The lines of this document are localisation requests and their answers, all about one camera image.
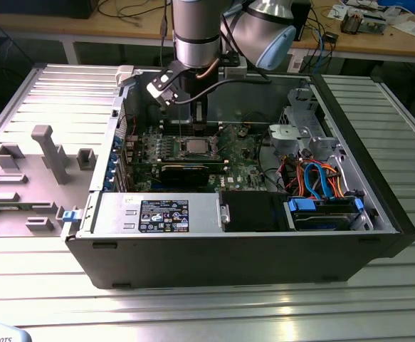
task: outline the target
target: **blue latch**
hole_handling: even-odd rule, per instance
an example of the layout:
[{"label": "blue latch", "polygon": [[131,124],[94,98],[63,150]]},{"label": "blue latch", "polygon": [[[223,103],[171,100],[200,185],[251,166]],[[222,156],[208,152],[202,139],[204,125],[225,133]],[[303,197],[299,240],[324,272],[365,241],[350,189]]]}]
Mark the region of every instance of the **blue latch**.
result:
[{"label": "blue latch", "polygon": [[356,204],[357,210],[359,210],[359,212],[362,212],[362,210],[364,210],[364,203],[362,203],[362,200],[360,198],[355,199],[354,203]]},{"label": "blue latch", "polygon": [[109,167],[111,170],[115,170],[115,168],[117,167],[117,165],[114,164],[114,162],[112,160],[109,160],[107,162],[107,167]]},{"label": "blue latch", "polygon": [[122,139],[120,139],[118,136],[114,136],[114,141],[112,142],[112,145],[114,147],[122,146]]},{"label": "blue latch", "polygon": [[315,201],[310,198],[292,198],[288,205],[291,212],[295,212],[296,210],[316,210]]},{"label": "blue latch", "polygon": [[119,159],[119,157],[115,153],[111,153],[109,155],[109,160],[112,160],[113,162]]},{"label": "blue latch", "polygon": [[82,219],[83,210],[66,210],[63,213],[63,222],[79,222]]},{"label": "blue latch", "polygon": [[109,180],[105,180],[103,183],[104,190],[112,190],[112,183]]}]

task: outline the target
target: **wooden workbench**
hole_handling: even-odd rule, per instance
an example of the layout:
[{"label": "wooden workbench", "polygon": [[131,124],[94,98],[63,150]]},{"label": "wooden workbench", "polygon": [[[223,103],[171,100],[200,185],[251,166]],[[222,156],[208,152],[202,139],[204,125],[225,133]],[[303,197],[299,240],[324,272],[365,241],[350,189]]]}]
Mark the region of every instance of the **wooden workbench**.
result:
[{"label": "wooden workbench", "polygon": [[[140,0],[117,0],[119,7],[138,4]],[[339,34],[334,56],[390,61],[415,62],[415,37],[388,27],[384,35],[360,33],[355,36],[340,32],[340,21],[327,19],[328,7],[335,0],[313,0],[319,20],[328,31]],[[127,14],[142,12],[161,6],[160,0],[150,0],[143,6],[126,11]],[[116,15],[115,2],[107,2],[103,12]],[[162,9],[141,15],[140,27],[117,18],[109,18],[95,12],[90,19],[70,19],[49,16],[26,16],[16,14],[0,14],[0,26],[12,36],[57,40],[63,43],[69,63],[78,61],[73,43],[88,41],[94,43],[123,43],[132,45],[159,45],[159,26]],[[169,19],[169,32],[172,23]],[[290,53],[301,59],[316,48],[317,43],[309,30],[305,29],[301,41],[293,43]]]}]

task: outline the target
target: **white label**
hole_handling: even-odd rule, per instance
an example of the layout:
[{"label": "white label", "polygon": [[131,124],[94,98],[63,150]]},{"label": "white label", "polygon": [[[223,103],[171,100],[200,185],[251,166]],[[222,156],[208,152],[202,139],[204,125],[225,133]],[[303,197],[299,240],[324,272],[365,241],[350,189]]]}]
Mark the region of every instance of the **white label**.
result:
[{"label": "white label", "polygon": [[19,210],[18,207],[0,207],[0,210]]},{"label": "white label", "polygon": [[126,195],[123,196],[123,204],[141,204],[142,196]]}]

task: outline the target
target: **chip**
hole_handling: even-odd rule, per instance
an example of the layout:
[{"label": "chip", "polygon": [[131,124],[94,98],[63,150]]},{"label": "chip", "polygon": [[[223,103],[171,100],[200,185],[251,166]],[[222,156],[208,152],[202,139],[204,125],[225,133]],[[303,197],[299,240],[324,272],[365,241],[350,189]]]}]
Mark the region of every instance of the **chip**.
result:
[{"label": "chip", "polygon": [[187,139],[187,152],[189,153],[207,153],[209,151],[209,143],[203,138]]}]

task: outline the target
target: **motherboard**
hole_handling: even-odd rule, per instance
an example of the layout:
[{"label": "motherboard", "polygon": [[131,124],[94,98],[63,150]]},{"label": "motherboard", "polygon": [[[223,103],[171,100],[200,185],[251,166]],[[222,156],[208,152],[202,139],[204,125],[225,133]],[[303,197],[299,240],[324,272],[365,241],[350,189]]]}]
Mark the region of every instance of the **motherboard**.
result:
[{"label": "motherboard", "polygon": [[209,136],[195,137],[182,129],[149,127],[127,137],[128,191],[266,190],[257,161],[263,130],[242,123],[211,130]]}]

